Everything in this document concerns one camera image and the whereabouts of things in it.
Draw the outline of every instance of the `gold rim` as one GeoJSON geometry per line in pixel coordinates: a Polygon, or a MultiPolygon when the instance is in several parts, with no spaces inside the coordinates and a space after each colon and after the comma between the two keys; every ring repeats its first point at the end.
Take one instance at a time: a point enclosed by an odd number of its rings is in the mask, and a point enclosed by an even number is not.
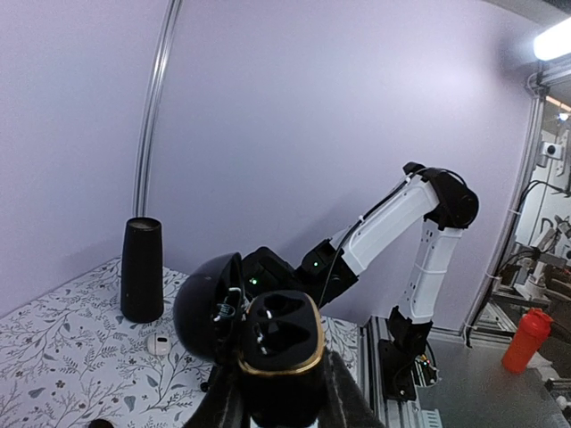
{"type": "Polygon", "coordinates": [[[254,376],[262,376],[262,377],[273,377],[273,376],[286,376],[286,375],[301,375],[308,370],[311,370],[315,367],[321,359],[323,358],[323,352],[325,350],[325,334],[323,333],[323,328],[321,327],[321,315],[319,314],[319,310],[313,299],[305,294],[309,301],[311,302],[311,307],[313,308],[313,313],[315,314],[315,320],[317,322],[318,328],[318,347],[315,349],[315,352],[311,354],[309,358],[303,361],[300,364],[297,364],[287,370],[277,370],[277,371],[268,371],[268,370],[260,370],[258,368],[254,368],[250,366],[246,361],[244,361],[244,354],[242,350],[240,350],[238,365],[242,369],[243,372],[254,375],[254,376]]]}

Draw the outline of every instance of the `lamp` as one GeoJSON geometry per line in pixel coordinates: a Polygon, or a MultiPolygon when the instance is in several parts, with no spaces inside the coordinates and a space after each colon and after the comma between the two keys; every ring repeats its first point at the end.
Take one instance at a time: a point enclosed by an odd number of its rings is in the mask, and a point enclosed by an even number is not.
{"type": "Polygon", "coordinates": [[[543,31],[534,40],[537,59],[549,61],[571,54],[571,18],[543,31]]]}

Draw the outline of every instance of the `grey table surface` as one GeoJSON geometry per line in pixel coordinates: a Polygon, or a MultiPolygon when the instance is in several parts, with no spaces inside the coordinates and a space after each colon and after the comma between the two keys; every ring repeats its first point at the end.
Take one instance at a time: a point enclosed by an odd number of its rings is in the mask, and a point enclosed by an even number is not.
{"type": "Polygon", "coordinates": [[[419,388],[423,409],[437,408],[444,428],[568,427],[543,387],[539,374],[528,369],[512,374],[501,365],[506,347],[430,339],[441,380],[419,388]]]}

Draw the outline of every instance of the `camera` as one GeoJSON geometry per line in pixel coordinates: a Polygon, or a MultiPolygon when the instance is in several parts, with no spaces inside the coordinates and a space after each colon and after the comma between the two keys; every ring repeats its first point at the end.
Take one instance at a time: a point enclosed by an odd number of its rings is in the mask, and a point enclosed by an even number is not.
{"type": "Polygon", "coordinates": [[[561,144],[548,143],[546,141],[542,142],[541,155],[561,161],[564,154],[565,150],[561,144]]]}

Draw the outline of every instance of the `black spherical object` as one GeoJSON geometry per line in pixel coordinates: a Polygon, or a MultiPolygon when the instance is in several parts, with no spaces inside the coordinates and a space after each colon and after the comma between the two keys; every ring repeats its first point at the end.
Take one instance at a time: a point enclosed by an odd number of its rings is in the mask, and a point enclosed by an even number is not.
{"type": "Polygon", "coordinates": [[[222,364],[236,344],[244,303],[239,253],[212,259],[180,286],[173,320],[182,345],[194,356],[222,364]]]}

